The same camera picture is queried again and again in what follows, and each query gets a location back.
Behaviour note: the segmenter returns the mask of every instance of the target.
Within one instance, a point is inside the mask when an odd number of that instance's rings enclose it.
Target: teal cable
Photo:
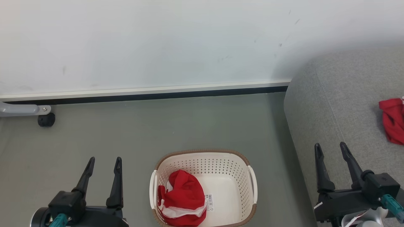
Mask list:
[[[66,227],[67,216],[65,214],[58,214],[49,227]]]
[[[397,218],[398,222],[404,223],[404,208],[389,194],[381,197],[380,201]]]

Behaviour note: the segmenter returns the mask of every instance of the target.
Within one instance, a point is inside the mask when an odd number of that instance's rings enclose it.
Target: white wall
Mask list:
[[[402,0],[2,0],[0,98],[289,81],[403,24]]]

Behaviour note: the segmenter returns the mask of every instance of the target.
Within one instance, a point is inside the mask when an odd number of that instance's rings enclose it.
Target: white plastic basket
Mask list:
[[[254,170],[240,153],[231,150],[189,150],[163,157],[150,179],[150,206],[157,222],[169,227],[157,205],[157,187],[166,185],[171,173],[182,169],[194,175],[211,195],[200,227],[238,227],[254,216],[258,188]]]

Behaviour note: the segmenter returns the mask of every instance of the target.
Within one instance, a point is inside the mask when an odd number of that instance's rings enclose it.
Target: red garment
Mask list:
[[[167,187],[158,186],[158,206],[171,226],[196,227],[206,218],[206,201],[195,176],[183,170],[173,172]]]
[[[404,105],[402,99],[389,99],[379,102],[383,110],[383,125],[387,139],[395,144],[404,145]]]

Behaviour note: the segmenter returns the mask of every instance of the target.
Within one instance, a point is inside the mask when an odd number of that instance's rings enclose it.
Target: gray fabric upholstery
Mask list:
[[[314,144],[320,143],[330,179],[348,189],[351,179],[339,148],[346,142],[363,170],[387,172],[404,186],[404,146],[385,136],[379,101],[404,96],[404,48],[328,54],[293,78],[284,110],[310,200],[317,202]],[[399,226],[386,219],[385,226]]]

